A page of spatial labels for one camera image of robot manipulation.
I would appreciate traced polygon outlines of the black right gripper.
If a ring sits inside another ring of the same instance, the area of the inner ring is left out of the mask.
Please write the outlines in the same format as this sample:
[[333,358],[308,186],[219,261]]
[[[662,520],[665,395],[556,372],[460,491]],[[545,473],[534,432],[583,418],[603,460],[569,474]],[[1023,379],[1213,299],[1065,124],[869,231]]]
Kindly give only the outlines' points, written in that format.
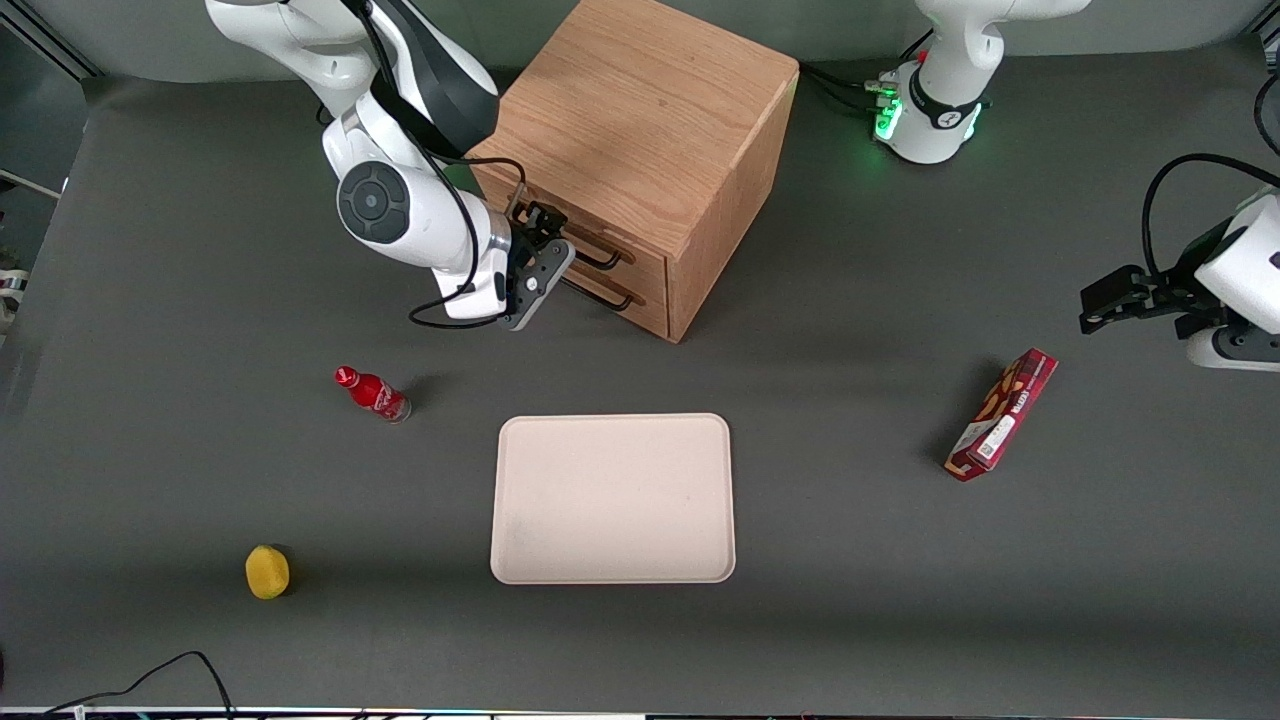
[[549,284],[538,287],[538,292],[548,292],[563,277],[562,245],[567,217],[550,205],[515,199],[506,215],[512,228],[506,292],[527,288],[526,277],[536,273],[550,277]]

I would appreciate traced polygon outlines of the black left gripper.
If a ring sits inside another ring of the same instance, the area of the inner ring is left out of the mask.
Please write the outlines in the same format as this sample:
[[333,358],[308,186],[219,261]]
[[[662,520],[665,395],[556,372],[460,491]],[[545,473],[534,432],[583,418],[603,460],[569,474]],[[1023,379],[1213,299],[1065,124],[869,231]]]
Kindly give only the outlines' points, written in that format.
[[1175,332],[1188,340],[1199,331],[1236,324],[1236,314],[1196,278],[1196,270],[1225,247],[1230,220],[1222,220],[1184,249],[1165,270],[1157,268],[1149,220],[1140,223],[1142,252],[1148,269],[1124,265],[1082,290],[1079,331],[1093,334],[1116,322],[1178,314]]

